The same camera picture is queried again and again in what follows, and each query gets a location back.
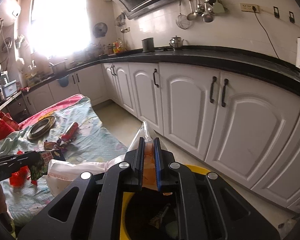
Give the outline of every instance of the pink cloth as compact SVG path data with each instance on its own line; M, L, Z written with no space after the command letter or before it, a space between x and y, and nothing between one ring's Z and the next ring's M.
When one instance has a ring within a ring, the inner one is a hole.
M74 95L74 96L71 96L65 100L62 100L52 106L49 106L48 108L36 113L35 115L29 117L27 120L24 120L23 122L21 122L19 124L19 128L20 130L22 130L23 128L29 126L29 125L32 125L32 124L35 124L36 122L38 122L39 118L53 110L60 110L60 109L64 109L68 106L72 106L74 105L76 102L78 102L80 99L84 98L83 95L81 94L78 94L78 95Z

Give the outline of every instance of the yellow rim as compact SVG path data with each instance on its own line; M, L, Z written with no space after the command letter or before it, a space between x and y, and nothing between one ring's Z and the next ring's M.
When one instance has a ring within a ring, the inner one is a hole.
M209 170L199 167L199 166L195 166L195 165L189 165L186 164L186 166L195 173L200 173L203 175L206 175L208 172L210 172ZM122 199L122 211L121 211L121 225L120 225L120 240L131 240L130 237L128 236L127 230L126 230L126 224L125 224L125 213L127 210L127 206L128 203L130 202L130 199L132 198L132 196L134 195L134 193L132 192L124 192L123 193L123 199Z

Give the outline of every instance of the silver screw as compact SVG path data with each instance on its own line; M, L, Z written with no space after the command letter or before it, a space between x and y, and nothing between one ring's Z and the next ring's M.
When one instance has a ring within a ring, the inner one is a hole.
M91 177L91 173L88 171L85 171L83 173L81 173L81 179L89 179Z
M126 168L129 167L129 163L127 163L127 162L122 162L122 163L119 164L119 167L120 167L121 169L126 169Z
M218 177L218 174L216 174L215 172L209 172L208 173L208 178L209 179L216 179Z
M170 168L172 168L172 169L179 169L180 168L180 164L179 163L171 163L170 164Z

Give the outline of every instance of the window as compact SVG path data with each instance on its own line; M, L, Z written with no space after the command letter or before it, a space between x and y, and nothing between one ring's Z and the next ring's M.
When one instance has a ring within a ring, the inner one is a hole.
M45 55L67 56L90 42L85 0L33 0L31 44Z

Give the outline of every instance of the wire strainer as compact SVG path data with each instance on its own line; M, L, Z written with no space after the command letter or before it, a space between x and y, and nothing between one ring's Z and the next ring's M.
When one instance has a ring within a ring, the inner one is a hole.
M176 19L176 24L179 28L186 30L190 27L190 21L188 21L187 17L181 13L181 1L182 0L179 0L180 15L178 15Z

